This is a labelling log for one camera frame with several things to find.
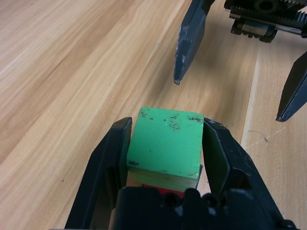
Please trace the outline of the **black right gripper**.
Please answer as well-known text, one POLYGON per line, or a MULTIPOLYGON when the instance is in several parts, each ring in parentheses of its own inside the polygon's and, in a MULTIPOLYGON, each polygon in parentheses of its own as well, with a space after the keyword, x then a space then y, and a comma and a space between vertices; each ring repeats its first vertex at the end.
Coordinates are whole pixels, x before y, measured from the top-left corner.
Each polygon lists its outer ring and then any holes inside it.
POLYGON ((305 0, 227 0, 224 8, 234 19, 231 33, 270 43, 278 31, 307 37, 305 0))

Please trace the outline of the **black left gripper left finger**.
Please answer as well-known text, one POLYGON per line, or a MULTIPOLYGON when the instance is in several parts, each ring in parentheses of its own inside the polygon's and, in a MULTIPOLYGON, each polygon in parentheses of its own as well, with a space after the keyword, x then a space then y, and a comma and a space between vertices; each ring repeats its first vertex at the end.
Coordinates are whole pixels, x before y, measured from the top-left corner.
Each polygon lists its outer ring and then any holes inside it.
POLYGON ((132 118, 116 121, 92 152, 65 228, 108 229, 118 192, 126 186, 132 118))

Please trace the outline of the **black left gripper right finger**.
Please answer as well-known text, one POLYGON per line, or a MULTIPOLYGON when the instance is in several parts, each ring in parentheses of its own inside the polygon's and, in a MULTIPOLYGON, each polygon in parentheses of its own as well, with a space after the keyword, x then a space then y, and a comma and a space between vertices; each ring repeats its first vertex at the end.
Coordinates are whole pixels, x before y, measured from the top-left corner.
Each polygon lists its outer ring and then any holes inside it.
POLYGON ((286 230, 285 220, 251 157, 222 124, 204 119, 205 170, 217 205, 206 230, 286 230))

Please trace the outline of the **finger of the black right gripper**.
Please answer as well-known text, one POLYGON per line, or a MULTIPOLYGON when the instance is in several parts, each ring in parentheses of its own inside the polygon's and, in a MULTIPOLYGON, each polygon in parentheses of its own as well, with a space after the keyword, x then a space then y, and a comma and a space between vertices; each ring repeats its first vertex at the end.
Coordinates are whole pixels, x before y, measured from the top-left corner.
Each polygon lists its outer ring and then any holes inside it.
POLYGON ((174 64, 174 83, 179 85, 199 49, 205 22, 214 0, 192 0, 179 28, 174 64))
POLYGON ((285 122, 307 102, 307 53, 293 64, 285 82, 276 121, 285 122))

